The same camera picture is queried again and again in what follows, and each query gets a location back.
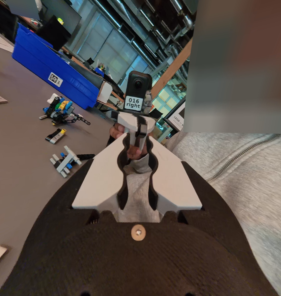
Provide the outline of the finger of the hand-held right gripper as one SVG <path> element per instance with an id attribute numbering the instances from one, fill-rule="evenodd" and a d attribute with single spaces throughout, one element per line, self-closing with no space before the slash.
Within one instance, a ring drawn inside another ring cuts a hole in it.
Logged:
<path id="1" fill-rule="evenodd" d="M 136 134 L 138 132 L 138 119 L 130 113 L 119 113 L 117 122 L 124 127 L 124 133 Z"/>
<path id="2" fill-rule="evenodd" d="M 146 135 L 148 136 L 153 131 L 156 121 L 154 118 L 146 118 L 146 123 L 147 123 Z"/>

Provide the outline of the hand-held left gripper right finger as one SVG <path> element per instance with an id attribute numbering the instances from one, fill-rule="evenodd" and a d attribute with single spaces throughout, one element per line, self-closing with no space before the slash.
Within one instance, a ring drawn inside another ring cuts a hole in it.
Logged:
<path id="1" fill-rule="evenodd" d="M 153 137 L 146 139 L 151 169 L 148 199 L 150 207 L 161 215 L 181 210 L 201 210 L 202 203 L 182 161 Z"/>

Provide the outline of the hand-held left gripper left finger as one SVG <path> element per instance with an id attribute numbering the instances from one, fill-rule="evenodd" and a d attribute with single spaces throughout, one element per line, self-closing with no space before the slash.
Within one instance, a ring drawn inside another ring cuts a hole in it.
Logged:
<path id="1" fill-rule="evenodd" d="M 96 155 L 72 203 L 75 210 L 110 211 L 117 221 L 128 201 L 127 150 L 130 135 L 123 134 Z"/>

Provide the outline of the black lego beam yellow pin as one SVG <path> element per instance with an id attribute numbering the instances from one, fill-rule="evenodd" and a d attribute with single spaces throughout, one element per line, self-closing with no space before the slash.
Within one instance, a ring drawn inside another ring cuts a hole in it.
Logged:
<path id="1" fill-rule="evenodd" d="M 55 144 L 58 142 L 66 133 L 66 129 L 60 129 L 58 128 L 56 131 L 54 131 L 52 134 L 45 137 L 45 140 Z"/>

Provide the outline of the multicoloured lego assembly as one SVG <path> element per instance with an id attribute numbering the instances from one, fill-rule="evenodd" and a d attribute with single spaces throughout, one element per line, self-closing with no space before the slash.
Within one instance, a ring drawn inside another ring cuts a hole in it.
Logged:
<path id="1" fill-rule="evenodd" d="M 47 100 L 47 103 L 49 106 L 43 108 L 44 115 L 39 117 L 40 120 L 49 118 L 53 125 L 71 124 L 76 121 L 91 125 L 91 123 L 84 119 L 80 114 L 74 112 L 72 101 L 67 101 L 62 96 L 53 93 L 50 99 Z"/>

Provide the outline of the person's right forearm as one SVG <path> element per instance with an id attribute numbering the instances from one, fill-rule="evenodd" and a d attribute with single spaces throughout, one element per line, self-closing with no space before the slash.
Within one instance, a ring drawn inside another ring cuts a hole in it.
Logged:
<path id="1" fill-rule="evenodd" d="M 127 168 L 130 173 L 144 174 L 152 172 L 149 166 L 149 154 L 139 160 L 131 160 Z"/>

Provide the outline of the grey lego assembly blue pins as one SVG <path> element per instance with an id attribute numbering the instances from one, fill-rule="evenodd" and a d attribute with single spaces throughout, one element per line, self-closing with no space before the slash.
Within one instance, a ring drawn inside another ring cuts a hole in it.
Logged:
<path id="1" fill-rule="evenodd" d="M 75 154 L 68 146 L 64 146 L 66 153 L 61 153 L 59 158 L 56 154 L 52 155 L 50 162 L 55 170 L 63 177 L 67 178 L 72 167 L 81 165 L 82 161 L 90 160 L 95 157 L 95 154 Z"/>

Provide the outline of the person's right hand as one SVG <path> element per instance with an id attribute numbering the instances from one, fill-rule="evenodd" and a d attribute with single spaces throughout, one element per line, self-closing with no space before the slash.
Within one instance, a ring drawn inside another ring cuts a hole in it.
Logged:
<path id="1" fill-rule="evenodd" d="M 125 127 L 119 123 L 115 123 L 109 130 L 109 140 L 107 146 L 123 135 Z M 142 151 L 135 146 L 129 147 L 127 150 L 127 157 L 130 160 L 140 160 L 147 155 L 146 145 L 144 145 Z"/>

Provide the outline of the white sign board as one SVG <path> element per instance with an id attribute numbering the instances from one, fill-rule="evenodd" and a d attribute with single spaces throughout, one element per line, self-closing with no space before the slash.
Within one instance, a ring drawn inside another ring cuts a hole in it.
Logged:
<path id="1" fill-rule="evenodd" d="M 184 125 L 185 116 L 185 100 L 174 108 L 171 115 L 168 116 L 167 121 L 177 131 L 181 131 Z"/>

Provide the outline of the wooden beam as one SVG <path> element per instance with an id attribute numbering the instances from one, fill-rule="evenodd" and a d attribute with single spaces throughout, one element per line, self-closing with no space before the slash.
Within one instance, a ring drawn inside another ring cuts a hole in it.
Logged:
<path id="1" fill-rule="evenodd" d="M 191 54 L 193 38 L 187 43 L 184 49 L 179 53 L 179 55 L 174 59 L 174 61 L 169 65 L 163 75 L 158 79 L 156 84 L 151 89 L 152 98 L 154 99 L 166 86 L 168 81 L 175 75 L 183 63 Z"/>

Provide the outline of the blue bin with black box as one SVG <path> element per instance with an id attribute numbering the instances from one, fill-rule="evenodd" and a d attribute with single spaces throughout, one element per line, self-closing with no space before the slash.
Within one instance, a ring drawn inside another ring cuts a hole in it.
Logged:
<path id="1" fill-rule="evenodd" d="M 99 89 L 61 58 L 50 43 L 20 23 L 12 57 L 81 108 L 95 105 Z"/>

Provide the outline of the person's grey sweatshirt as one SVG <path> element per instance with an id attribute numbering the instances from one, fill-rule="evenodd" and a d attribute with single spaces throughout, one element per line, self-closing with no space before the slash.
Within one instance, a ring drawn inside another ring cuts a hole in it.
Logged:
<path id="1" fill-rule="evenodd" d="M 281 295 L 281 134 L 180 131 L 165 147 L 225 200 Z"/>

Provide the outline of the metal ceiling pipe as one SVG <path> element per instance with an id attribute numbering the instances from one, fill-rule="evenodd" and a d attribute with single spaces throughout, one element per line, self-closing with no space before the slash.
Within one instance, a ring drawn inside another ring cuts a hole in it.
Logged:
<path id="1" fill-rule="evenodd" d="M 188 31 L 194 28 L 194 22 L 190 16 L 190 10 L 183 1 L 170 0 L 174 9 L 176 10 L 177 17 L 181 26 L 180 36 L 185 35 Z"/>

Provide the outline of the black monitor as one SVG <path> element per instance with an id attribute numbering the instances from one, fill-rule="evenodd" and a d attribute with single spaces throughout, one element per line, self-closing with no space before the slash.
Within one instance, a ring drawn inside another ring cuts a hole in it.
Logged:
<path id="1" fill-rule="evenodd" d="M 58 17 L 64 21 L 63 25 L 57 21 Z M 60 15 L 55 13 L 36 34 L 51 44 L 54 50 L 59 51 L 69 41 L 80 20 L 81 16 L 76 11 L 63 12 Z"/>

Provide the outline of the metal ventilation duct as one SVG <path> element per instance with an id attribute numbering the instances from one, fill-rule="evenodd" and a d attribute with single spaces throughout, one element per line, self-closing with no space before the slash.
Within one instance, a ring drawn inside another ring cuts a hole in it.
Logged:
<path id="1" fill-rule="evenodd" d="M 161 49 L 157 38 L 150 30 L 150 24 L 140 13 L 138 1 L 93 1 L 116 31 L 146 61 L 151 69 L 162 63 L 157 50 Z"/>

